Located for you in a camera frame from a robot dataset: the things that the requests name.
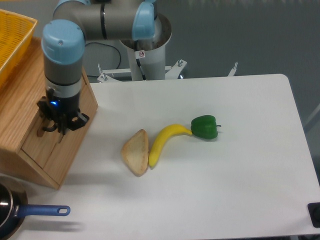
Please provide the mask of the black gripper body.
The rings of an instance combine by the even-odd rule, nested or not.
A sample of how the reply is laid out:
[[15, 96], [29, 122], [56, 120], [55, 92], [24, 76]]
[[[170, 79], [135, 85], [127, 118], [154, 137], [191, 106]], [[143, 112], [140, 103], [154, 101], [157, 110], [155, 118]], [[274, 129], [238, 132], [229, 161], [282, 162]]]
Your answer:
[[53, 89], [46, 90], [46, 107], [48, 117], [58, 123], [59, 118], [65, 117], [66, 125], [73, 125], [73, 119], [78, 119], [80, 92], [71, 97], [55, 96]]

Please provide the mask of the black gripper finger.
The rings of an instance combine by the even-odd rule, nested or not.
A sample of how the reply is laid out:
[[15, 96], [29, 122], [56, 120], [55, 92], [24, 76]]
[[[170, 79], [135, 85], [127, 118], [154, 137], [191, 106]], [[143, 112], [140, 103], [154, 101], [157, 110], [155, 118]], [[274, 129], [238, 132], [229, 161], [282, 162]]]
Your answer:
[[58, 99], [42, 97], [37, 102], [37, 106], [39, 107], [40, 115], [44, 120], [48, 120], [49, 122], [53, 121], [52, 126], [43, 126], [42, 130], [49, 133], [57, 130], [62, 134], [62, 120], [64, 113], [62, 112], [60, 101]]
[[81, 113], [79, 108], [76, 111], [64, 114], [62, 117], [62, 134], [66, 135], [69, 130], [75, 131], [84, 127], [89, 120], [90, 117]]

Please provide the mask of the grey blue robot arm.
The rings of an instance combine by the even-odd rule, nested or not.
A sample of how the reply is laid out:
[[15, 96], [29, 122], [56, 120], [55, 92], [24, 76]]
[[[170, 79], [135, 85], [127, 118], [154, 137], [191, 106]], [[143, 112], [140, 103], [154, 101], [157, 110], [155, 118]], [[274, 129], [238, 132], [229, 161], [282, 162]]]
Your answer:
[[153, 0], [61, 0], [42, 31], [45, 96], [37, 103], [52, 126], [45, 132], [65, 135], [84, 127], [81, 113], [82, 65], [86, 41], [150, 40], [156, 33]]

